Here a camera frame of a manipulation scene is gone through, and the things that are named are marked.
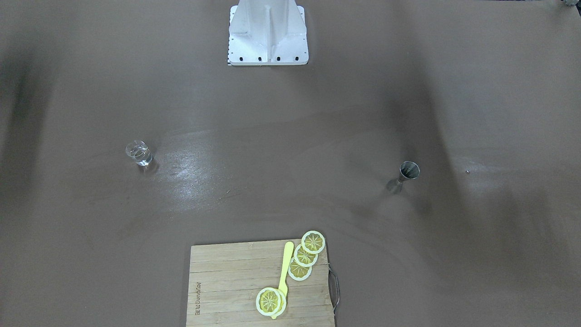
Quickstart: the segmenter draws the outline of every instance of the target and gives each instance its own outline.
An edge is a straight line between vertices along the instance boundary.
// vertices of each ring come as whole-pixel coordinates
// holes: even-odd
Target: clear glass
[[[153,160],[149,147],[143,141],[135,140],[127,144],[125,153],[139,166],[147,166]]]

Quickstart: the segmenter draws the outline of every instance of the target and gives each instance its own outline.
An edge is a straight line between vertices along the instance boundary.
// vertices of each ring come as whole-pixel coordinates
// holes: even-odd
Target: yellow spoon
[[[281,270],[281,280],[278,282],[278,290],[281,291],[282,295],[286,298],[286,294],[289,291],[289,287],[286,285],[286,274],[289,270],[289,265],[291,264],[292,253],[294,252],[295,244],[292,242],[286,242],[285,252],[282,255],[282,270]],[[282,312],[277,315],[271,316],[272,319],[276,319]]]

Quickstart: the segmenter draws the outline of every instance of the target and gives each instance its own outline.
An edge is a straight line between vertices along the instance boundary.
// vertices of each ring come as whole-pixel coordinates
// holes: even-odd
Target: wooden cutting board
[[[334,327],[327,248],[307,279],[287,276],[288,304],[277,319],[256,310],[258,292],[278,287],[287,241],[300,244],[297,239],[192,246],[186,326]]]

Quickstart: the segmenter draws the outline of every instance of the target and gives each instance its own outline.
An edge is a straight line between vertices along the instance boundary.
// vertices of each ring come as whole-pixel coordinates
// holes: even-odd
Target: metal jigger
[[[413,161],[404,161],[400,166],[400,176],[388,182],[387,188],[393,194],[401,192],[403,182],[410,179],[416,179],[419,176],[419,166]]]

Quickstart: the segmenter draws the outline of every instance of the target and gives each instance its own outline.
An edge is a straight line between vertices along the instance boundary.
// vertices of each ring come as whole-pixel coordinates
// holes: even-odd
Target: lemon slice
[[[305,251],[302,245],[299,245],[295,249],[295,259],[296,263],[303,267],[310,267],[317,262],[318,254],[312,254]]]
[[[309,230],[303,235],[300,245],[308,253],[318,254],[325,247],[325,237],[316,230]]]
[[[281,310],[283,297],[279,290],[272,287],[265,287],[256,296],[256,310],[261,315],[272,316]]]
[[[276,319],[278,316],[280,316],[283,312],[285,312],[286,309],[286,296],[284,294],[282,294],[282,292],[279,289],[274,289],[278,292],[278,294],[281,296],[281,306],[279,307],[279,310],[277,312],[275,312],[272,316],[270,316],[270,318],[272,319]]]
[[[303,267],[296,263],[295,259],[291,260],[290,262],[291,262],[289,265],[290,278],[301,281],[307,279],[307,277],[311,275],[313,267]]]

